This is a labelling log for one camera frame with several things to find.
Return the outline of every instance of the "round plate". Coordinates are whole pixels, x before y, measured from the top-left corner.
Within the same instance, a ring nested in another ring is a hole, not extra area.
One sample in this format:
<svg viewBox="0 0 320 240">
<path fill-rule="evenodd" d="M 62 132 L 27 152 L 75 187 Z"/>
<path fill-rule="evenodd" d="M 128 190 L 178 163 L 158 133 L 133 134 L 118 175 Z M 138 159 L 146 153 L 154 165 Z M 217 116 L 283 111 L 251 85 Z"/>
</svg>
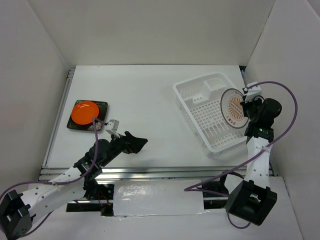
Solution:
<svg viewBox="0 0 320 240">
<path fill-rule="evenodd" d="M 227 89 L 221 97 L 220 107 L 224 120 L 233 128 L 241 129 L 248 118 L 244 116 L 244 111 L 240 103 L 243 101 L 243 94 L 234 88 Z"/>
<path fill-rule="evenodd" d="M 74 106 L 71 118 L 79 125 L 86 125 L 92 123 L 93 117 L 98 117 L 99 107 L 92 101 L 82 101 Z"/>
</svg>

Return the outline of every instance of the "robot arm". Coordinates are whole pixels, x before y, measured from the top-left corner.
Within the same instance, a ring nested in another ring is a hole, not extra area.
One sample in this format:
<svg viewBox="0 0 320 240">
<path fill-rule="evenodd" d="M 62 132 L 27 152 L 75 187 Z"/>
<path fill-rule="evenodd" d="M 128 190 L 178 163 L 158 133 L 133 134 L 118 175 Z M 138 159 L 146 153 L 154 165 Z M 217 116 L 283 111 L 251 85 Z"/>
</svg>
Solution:
<svg viewBox="0 0 320 240">
<path fill-rule="evenodd" d="M 4 196 L 0 204 L 0 225 L 8 240 L 23 237 L 39 219 L 72 200 L 83 197 L 90 200 L 101 187 L 95 177 L 102 173 L 102 167 L 120 153 L 140 152 L 148 140 L 134 137 L 128 131 L 125 135 L 118 134 L 118 124 L 118 121 L 110 120 L 106 125 L 111 141 L 98 140 L 96 162 L 86 177 L 65 185 L 55 184 L 75 180 L 86 173 L 92 165 L 96 144 L 73 167 L 51 180 L 51 185 L 42 184 L 20 194 L 13 190 Z"/>
<path fill-rule="evenodd" d="M 272 98 L 263 99 L 260 96 L 259 86 L 247 87 L 243 89 L 245 95 L 241 105 L 244 116 L 250 119 L 244 133 L 247 136 L 246 144 L 250 159 L 274 140 L 274 130 L 271 126 L 274 118 L 281 113 L 282 106 Z M 271 148 L 270 146 L 265 149 L 257 159 L 247 165 L 244 180 L 232 190 L 225 207 L 227 213 L 258 226 L 262 224 L 277 201 L 277 194 L 271 191 L 269 184 Z"/>
</svg>

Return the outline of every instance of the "white dish rack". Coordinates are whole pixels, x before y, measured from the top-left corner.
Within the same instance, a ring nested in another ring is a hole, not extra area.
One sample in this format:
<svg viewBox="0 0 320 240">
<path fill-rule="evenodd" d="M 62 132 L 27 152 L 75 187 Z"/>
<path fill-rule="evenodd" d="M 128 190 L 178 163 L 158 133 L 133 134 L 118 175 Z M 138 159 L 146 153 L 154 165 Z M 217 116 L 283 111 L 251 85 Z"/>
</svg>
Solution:
<svg viewBox="0 0 320 240">
<path fill-rule="evenodd" d="M 222 72 L 173 85 L 179 109 L 200 138 L 205 154 L 213 159 L 230 158 L 247 150 L 244 136 L 247 126 L 232 128 L 221 113 L 221 96 L 230 88 L 236 86 Z"/>
</svg>

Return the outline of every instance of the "patterned plate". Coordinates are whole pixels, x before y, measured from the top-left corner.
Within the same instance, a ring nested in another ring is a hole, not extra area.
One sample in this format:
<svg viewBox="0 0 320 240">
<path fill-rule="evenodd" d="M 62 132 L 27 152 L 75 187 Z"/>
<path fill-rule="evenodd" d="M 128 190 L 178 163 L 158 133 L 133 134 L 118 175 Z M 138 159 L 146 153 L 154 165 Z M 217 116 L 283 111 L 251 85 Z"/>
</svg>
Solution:
<svg viewBox="0 0 320 240">
<path fill-rule="evenodd" d="M 240 103 L 243 101 L 243 94 L 234 88 L 227 89 L 221 97 L 220 106 L 224 120 L 233 128 L 241 129 L 248 118 L 244 116 L 244 111 Z"/>
</svg>

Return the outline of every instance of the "square black tray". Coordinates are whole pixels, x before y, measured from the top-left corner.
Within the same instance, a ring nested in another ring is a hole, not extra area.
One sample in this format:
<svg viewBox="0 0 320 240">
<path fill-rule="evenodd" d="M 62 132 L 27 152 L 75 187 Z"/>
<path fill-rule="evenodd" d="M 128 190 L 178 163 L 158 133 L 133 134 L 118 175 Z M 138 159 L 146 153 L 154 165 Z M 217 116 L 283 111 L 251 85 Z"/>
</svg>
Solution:
<svg viewBox="0 0 320 240">
<path fill-rule="evenodd" d="M 99 107 L 99 115 L 98 115 L 98 119 L 100 119 L 101 121 L 105 121 L 106 116 L 107 116 L 107 111 L 108 111 L 108 103 L 105 101 L 92 101 L 92 100 L 77 100 L 75 101 L 74 106 L 76 106 L 77 104 L 84 102 L 84 101 L 91 101 L 94 102 L 95 104 L 97 104 L 97 106 Z M 95 121 L 96 122 L 96 130 L 100 131 L 102 129 L 102 123 Z M 80 125 L 75 123 L 72 118 L 71 118 L 71 114 L 70 114 L 70 118 L 69 121 L 66 125 L 66 127 L 68 129 L 72 129 L 72 130 L 79 130 L 79 131 L 89 131 L 89 132 L 94 132 L 94 126 L 92 123 L 86 124 L 86 125 Z"/>
</svg>

